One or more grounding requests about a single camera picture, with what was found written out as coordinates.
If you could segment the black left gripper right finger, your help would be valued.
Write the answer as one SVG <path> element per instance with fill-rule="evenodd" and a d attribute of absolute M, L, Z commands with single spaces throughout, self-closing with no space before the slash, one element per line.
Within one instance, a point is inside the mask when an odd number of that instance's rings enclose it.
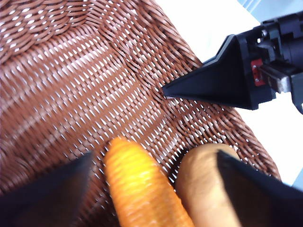
<path fill-rule="evenodd" d="M 220 150 L 217 166 L 243 227 L 301 227 L 303 192 Z"/>

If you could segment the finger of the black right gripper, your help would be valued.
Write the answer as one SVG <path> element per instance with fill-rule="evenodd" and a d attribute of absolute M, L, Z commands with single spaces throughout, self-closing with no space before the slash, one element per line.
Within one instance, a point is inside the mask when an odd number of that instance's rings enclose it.
<path fill-rule="evenodd" d="M 209 102 L 249 110 L 275 99 L 269 85 L 256 86 L 246 40 L 229 35 L 203 66 L 162 88 L 166 97 Z"/>

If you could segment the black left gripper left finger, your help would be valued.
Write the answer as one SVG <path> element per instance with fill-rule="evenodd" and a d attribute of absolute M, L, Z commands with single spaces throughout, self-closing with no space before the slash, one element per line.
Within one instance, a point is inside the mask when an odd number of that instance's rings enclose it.
<path fill-rule="evenodd" d="M 68 227 L 88 187 L 92 152 L 0 198 L 2 227 Z"/>

